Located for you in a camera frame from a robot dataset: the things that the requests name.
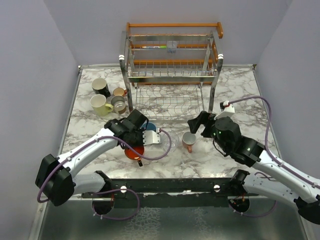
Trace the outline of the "cream cup brown band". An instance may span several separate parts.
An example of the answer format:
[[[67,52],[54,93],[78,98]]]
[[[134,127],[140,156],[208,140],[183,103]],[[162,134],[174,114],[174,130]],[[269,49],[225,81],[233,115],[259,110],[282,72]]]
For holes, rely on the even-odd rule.
[[[114,96],[111,99],[111,105],[113,106],[113,111],[117,114],[123,114],[127,110],[127,105],[125,98],[123,96]]]

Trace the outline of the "light blue plastic cup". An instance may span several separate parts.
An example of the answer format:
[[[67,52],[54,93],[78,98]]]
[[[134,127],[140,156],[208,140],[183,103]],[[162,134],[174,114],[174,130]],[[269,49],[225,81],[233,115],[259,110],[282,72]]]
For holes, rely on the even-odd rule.
[[[143,129],[144,131],[157,131],[157,127],[154,123],[152,122],[145,122],[142,126],[141,129]]]

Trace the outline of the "black faceted mug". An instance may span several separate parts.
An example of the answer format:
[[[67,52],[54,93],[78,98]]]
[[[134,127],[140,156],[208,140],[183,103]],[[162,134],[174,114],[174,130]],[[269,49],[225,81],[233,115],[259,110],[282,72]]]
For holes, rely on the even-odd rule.
[[[108,83],[104,78],[96,78],[92,81],[91,87],[95,94],[104,95],[106,98],[111,96]]]

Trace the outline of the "pink ceramic mug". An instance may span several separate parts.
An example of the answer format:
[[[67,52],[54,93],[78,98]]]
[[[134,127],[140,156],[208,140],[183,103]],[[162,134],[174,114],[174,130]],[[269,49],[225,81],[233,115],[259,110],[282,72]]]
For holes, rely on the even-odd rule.
[[[197,137],[190,131],[186,131],[182,135],[182,145],[189,153],[192,153],[192,147],[195,144]]]

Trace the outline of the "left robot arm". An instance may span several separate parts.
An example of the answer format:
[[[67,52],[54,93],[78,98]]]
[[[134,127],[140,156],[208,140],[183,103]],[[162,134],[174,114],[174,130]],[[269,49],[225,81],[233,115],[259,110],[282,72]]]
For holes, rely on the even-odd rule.
[[[46,155],[35,179],[39,188],[37,201],[50,201],[54,206],[64,204],[75,193],[76,175],[90,162],[120,144],[128,148],[143,145],[141,126],[149,119],[138,110],[127,117],[108,120],[93,137],[59,156]]]

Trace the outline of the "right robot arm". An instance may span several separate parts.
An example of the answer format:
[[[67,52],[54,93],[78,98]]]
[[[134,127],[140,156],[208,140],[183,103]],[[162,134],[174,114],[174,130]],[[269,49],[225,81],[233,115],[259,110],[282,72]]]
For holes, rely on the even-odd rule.
[[[201,111],[187,122],[195,134],[204,125],[201,136],[210,138],[225,156],[237,163],[254,168],[274,178],[274,182],[259,182],[248,173],[230,182],[229,189],[240,196],[244,192],[262,195],[286,203],[313,224],[320,223],[320,180],[293,167],[270,153],[260,142],[242,135],[239,125],[229,117],[216,118],[214,114]]]

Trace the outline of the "light green mug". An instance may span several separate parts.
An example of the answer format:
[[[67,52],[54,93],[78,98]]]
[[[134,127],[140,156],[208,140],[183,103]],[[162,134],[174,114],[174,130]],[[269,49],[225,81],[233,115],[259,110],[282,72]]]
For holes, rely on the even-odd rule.
[[[114,110],[114,106],[107,103],[107,98],[102,94],[95,94],[89,102],[95,113],[100,117],[105,117]]]

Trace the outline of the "small copper orange cup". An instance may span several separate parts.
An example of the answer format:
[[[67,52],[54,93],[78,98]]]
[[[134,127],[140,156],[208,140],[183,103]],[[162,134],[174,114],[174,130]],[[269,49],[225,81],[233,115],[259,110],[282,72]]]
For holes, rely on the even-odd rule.
[[[121,97],[125,97],[127,94],[127,90],[123,89],[121,87],[117,87],[113,90],[113,96],[121,96]]]

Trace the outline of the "orange mug black handle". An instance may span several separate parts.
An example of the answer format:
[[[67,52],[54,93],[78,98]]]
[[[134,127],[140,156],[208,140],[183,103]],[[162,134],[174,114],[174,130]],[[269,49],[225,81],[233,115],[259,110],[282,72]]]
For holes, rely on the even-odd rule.
[[[144,155],[144,152],[145,152],[144,146],[136,146],[133,149],[140,155],[142,156]],[[137,161],[138,165],[142,167],[143,166],[142,158],[137,153],[135,153],[133,150],[129,148],[126,148],[124,150],[124,154],[126,155],[127,158]]]

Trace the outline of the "clear plastic tumbler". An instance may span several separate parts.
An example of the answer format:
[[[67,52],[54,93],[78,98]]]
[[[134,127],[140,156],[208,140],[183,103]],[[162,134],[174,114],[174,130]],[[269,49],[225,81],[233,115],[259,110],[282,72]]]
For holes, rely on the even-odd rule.
[[[166,151],[171,145],[170,151],[174,152],[179,145],[180,139],[179,139],[179,136],[174,131],[169,131],[168,134],[170,136],[171,143],[170,143],[169,137],[165,133],[163,133],[161,135],[162,137],[161,146],[162,146],[162,149]]]

